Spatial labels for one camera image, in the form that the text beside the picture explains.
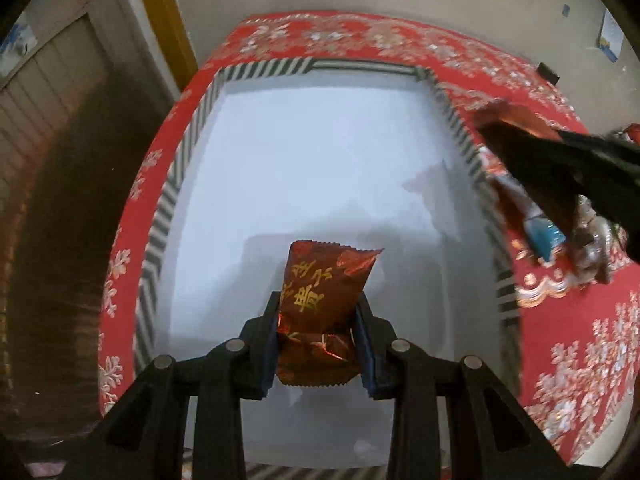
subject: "white floral pattern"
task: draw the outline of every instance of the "white floral pattern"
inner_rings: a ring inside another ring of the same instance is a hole
[[[488,76],[496,86],[526,92],[530,100],[550,105],[571,120],[579,120],[566,98],[540,78],[535,66],[482,41],[442,28],[385,16],[348,13],[289,14],[246,20],[241,24],[241,27],[249,26],[255,27],[251,33],[231,35],[205,67],[210,68],[217,59],[228,62],[272,59],[295,47],[304,48],[306,55],[340,57],[374,48],[381,57],[410,63],[425,63],[431,58],[468,78]]]
[[[112,260],[109,260],[109,269],[107,271],[107,279],[104,282],[102,290],[102,310],[107,316],[113,319],[116,315],[118,306],[113,303],[113,297],[118,293],[118,289],[114,286],[118,278],[127,273],[127,264],[131,260],[131,250],[124,249],[117,251]]]
[[[129,198],[134,202],[138,200],[140,195],[142,194],[142,185],[146,182],[146,178],[143,176],[149,168],[154,167],[158,160],[162,157],[162,149],[153,150],[146,154],[145,160],[140,164],[140,169],[138,170],[138,174],[133,180],[133,184],[131,186],[131,190],[129,191]]]
[[[131,250],[125,249],[118,251],[113,260],[109,260],[109,274],[113,276],[114,280],[117,280],[121,274],[127,272],[127,264],[131,260],[129,257]]]
[[[553,374],[540,374],[533,398],[538,402],[525,409],[556,449],[578,421],[582,424],[574,441],[571,461],[577,460],[609,425],[620,408],[623,393],[634,387],[634,370],[638,365],[639,314],[638,293],[631,292],[629,304],[616,305],[618,318],[593,322],[593,340],[578,358],[580,342],[570,346],[556,344],[551,349]],[[596,417],[609,394],[600,424]]]
[[[121,232],[122,232],[122,226],[118,224],[118,228],[116,229],[116,234],[113,237],[113,244],[111,244],[111,250],[113,250],[113,248],[116,246],[116,243],[118,241],[118,238],[120,237]]]
[[[104,367],[98,365],[98,387],[102,396],[102,414],[108,411],[118,400],[118,396],[111,392],[122,383],[122,365],[118,356],[106,357]]]

